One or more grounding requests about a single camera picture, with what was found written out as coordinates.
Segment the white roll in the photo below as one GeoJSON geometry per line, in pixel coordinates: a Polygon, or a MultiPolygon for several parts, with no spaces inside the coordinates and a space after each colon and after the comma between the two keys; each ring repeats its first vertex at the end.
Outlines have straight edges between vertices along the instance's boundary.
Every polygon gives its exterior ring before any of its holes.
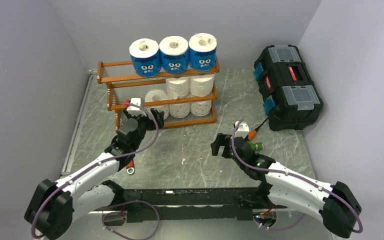
{"type": "Polygon", "coordinates": [[[211,100],[194,101],[190,105],[190,112],[197,117],[204,117],[210,113],[211,108],[211,100]]]}
{"type": "Polygon", "coordinates": [[[179,78],[167,78],[166,92],[170,99],[181,99],[190,93],[190,77],[183,76],[179,78]]]}
{"type": "Polygon", "coordinates": [[[177,119],[182,119],[190,113],[190,102],[175,103],[169,105],[169,114],[177,119]]]}
{"type": "MultiPolygon", "coordinates": [[[[167,93],[161,89],[154,89],[150,90],[144,97],[145,102],[156,102],[156,101],[164,101],[168,100],[169,97],[167,93]]],[[[155,106],[150,106],[148,109],[156,109],[159,112],[163,112],[164,116],[163,119],[166,120],[169,117],[170,114],[170,108],[168,104],[163,104],[163,105],[155,105],[155,106]]]]}

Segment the orange wooden two-tier shelf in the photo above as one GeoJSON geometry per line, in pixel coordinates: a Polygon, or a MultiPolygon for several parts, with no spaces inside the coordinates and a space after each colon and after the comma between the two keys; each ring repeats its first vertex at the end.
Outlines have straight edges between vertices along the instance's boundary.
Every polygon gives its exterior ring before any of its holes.
{"type": "MultiPolygon", "coordinates": [[[[116,62],[99,62],[98,69],[96,74],[96,79],[99,84],[106,84],[107,88],[107,104],[106,108],[108,111],[115,112],[115,130],[117,131],[121,126],[121,119],[123,110],[127,108],[124,104],[124,101],[130,100],[131,97],[125,97],[121,94],[117,94],[116,89],[121,88],[133,88],[133,87],[142,87],[142,86],[151,86],[156,87],[157,85],[162,85],[166,83],[166,79],[169,78],[180,78],[180,77],[191,77],[191,76],[205,76],[216,74],[220,72],[220,64],[219,60],[216,57],[215,66],[213,66],[208,71],[198,71],[195,69],[188,69],[180,74],[172,74],[165,71],[159,72],[154,77],[143,77],[139,76],[136,73],[130,75],[117,75],[117,76],[106,76],[107,68],[112,67],[123,67],[130,66],[133,62],[131,60],[128,61],[116,61],[116,62]]],[[[188,102],[202,102],[202,101],[211,101],[212,106],[210,108],[210,115],[207,117],[200,117],[198,119],[189,119],[189,120],[176,120],[176,121],[164,121],[164,128],[179,128],[186,127],[191,125],[200,125],[200,124],[209,124],[214,123],[217,120],[217,115],[215,111],[215,107],[213,105],[214,100],[218,98],[218,92],[216,88],[216,84],[213,83],[211,88],[211,94],[208,96],[193,96],[189,98],[181,98],[181,99],[167,99],[167,100],[158,100],[158,101],[150,101],[144,102],[144,107],[153,107],[159,105],[168,105],[168,104],[180,104],[180,103],[188,103],[188,102]]]]}

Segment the white roll sideways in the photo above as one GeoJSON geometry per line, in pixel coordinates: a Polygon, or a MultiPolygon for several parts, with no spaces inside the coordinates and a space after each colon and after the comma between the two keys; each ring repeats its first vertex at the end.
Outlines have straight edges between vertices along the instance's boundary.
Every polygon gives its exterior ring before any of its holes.
{"type": "Polygon", "coordinates": [[[189,91],[193,96],[205,97],[212,93],[215,74],[196,75],[189,78],[189,91]]]}

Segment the blue roll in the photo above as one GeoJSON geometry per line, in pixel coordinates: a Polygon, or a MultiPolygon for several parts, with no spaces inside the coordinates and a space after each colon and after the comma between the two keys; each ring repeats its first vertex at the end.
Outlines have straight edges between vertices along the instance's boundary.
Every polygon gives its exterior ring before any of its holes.
{"type": "Polygon", "coordinates": [[[189,66],[205,72],[216,63],[217,39],[209,33],[196,33],[191,36],[189,45],[189,66]]]}
{"type": "Polygon", "coordinates": [[[170,74],[185,72],[189,66],[189,43],[182,36],[167,36],[159,43],[163,69],[170,74]]]}
{"type": "Polygon", "coordinates": [[[162,68],[159,43],[153,39],[141,38],[129,46],[129,54],[135,73],[141,77],[154,77],[162,68]]]}

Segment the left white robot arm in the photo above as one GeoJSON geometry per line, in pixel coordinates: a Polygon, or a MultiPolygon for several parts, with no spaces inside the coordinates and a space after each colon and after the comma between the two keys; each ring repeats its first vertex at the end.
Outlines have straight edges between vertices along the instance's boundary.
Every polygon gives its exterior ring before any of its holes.
{"type": "Polygon", "coordinates": [[[99,208],[146,204],[139,195],[106,178],[127,167],[142,151],[140,144],[147,131],[164,127],[164,112],[152,108],[138,115],[127,110],[125,114],[117,134],[95,160],[64,178],[45,179],[37,185],[24,214],[33,238],[56,240],[72,222],[99,208]]]}

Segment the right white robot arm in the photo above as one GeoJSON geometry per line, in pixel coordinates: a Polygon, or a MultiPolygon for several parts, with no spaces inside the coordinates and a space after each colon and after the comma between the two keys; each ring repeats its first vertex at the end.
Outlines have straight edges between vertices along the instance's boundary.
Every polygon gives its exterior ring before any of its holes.
{"type": "Polygon", "coordinates": [[[251,202],[262,208],[284,206],[311,216],[334,235],[348,239],[360,226],[361,205],[343,182],[321,182],[297,173],[275,159],[260,154],[243,137],[217,134],[211,143],[211,154],[232,159],[251,179],[259,181],[251,202]]]}

